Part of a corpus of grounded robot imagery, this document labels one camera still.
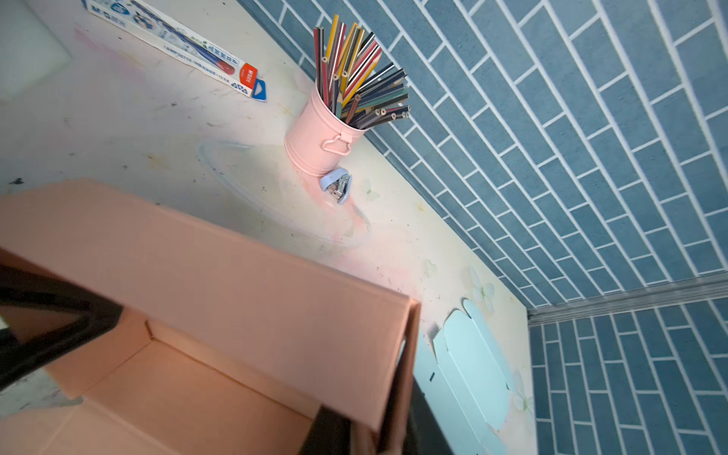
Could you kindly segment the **white pen box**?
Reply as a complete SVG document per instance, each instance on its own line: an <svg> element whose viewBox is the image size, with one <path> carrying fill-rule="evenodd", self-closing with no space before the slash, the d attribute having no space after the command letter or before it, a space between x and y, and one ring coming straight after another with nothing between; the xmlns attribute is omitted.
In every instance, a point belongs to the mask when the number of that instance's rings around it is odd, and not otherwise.
<svg viewBox="0 0 728 455"><path fill-rule="evenodd" d="M85 9L106 22L194 67L236 92L265 102L258 69L143 1L85 1Z"/></svg>

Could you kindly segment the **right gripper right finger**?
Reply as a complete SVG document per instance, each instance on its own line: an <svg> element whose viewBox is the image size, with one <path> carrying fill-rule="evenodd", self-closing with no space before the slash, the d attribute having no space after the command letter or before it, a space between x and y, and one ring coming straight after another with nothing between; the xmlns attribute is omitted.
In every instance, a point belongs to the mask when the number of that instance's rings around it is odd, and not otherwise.
<svg viewBox="0 0 728 455"><path fill-rule="evenodd" d="M413 382L409 404L407 433L402 449L404 455L453 455L449 443L436 422L426 396Z"/></svg>

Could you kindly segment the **pink pencil cup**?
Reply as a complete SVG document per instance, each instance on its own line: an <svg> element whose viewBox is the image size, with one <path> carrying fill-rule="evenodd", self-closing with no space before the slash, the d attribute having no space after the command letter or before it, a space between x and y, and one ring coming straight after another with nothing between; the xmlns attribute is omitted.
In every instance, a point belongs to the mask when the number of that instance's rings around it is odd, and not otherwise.
<svg viewBox="0 0 728 455"><path fill-rule="evenodd" d="M284 136L284 149L293 164L309 176L333 171L365 134L336 117L316 89Z"/></svg>

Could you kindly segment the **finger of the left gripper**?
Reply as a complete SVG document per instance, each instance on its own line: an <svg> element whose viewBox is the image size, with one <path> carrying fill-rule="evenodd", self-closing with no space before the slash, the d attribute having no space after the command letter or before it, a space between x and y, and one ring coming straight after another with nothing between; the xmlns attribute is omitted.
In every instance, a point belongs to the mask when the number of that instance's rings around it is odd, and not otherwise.
<svg viewBox="0 0 728 455"><path fill-rule="evenodd" d="M114 329L122 307L69 282L1 267L1 389Z"/></svg>

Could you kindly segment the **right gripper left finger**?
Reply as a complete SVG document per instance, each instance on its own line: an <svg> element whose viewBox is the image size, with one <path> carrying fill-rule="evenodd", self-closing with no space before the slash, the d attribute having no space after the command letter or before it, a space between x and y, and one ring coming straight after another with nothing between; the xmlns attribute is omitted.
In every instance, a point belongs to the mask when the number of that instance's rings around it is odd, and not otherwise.
<svg viewBox="0 0 728 455"><path fill-rule="evenodd" d="M299 455L349 455L351 428L350 419L332 409L320 407Z"/></svg>

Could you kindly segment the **small blue stapler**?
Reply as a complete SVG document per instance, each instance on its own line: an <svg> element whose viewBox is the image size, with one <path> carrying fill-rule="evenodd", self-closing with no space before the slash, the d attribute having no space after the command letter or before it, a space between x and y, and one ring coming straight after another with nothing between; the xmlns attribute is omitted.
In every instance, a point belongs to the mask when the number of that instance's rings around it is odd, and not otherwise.
<svg viewBox="0 0 728 455"><path fill-rule="evenodd" d="M349 197L353 177L346 169L337 168L322 176L318 182L324 193L330 193L336 199L337 204L342 205Z"/></svg>

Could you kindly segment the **light blue flat paper box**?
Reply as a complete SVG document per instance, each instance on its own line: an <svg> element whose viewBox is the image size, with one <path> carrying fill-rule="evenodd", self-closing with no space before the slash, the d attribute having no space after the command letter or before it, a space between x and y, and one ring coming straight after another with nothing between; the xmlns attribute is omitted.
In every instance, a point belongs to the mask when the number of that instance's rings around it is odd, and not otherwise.
<svg viewBox="0 0 728 455"><path fill-rule="evenodd" d="M417 345L414 377L455 454L505 454L497 434L510 409L513 375L485 317L463 300Z"/></svg>

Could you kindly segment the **bundle of coloured pencils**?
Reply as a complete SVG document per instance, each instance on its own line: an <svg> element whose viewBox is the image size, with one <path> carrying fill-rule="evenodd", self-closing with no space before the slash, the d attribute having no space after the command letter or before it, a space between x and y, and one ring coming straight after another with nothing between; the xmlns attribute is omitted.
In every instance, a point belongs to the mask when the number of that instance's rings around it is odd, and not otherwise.
<svg viewBox="0 0 728 455"><path fill-rule="evenodd" d="M409 119L408 74L394 64L381 66L384 49L375 34L335 17L330 28L313 28L314 94L344 124L368 130Z"/></svg>

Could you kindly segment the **orange paper box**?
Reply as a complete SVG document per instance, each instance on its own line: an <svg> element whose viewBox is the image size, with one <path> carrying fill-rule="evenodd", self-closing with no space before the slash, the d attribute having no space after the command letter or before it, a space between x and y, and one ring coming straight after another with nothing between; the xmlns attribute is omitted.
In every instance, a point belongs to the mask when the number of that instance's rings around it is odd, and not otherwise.
<svg viewBox="0 0 728 455"><path fill-rule="evenodd" d="M1 200L1 267L122 307L41 368L74 405L1 422L5 454L299 454L320 407L350 454L403 454L420 305L74 180Z"/></svg>

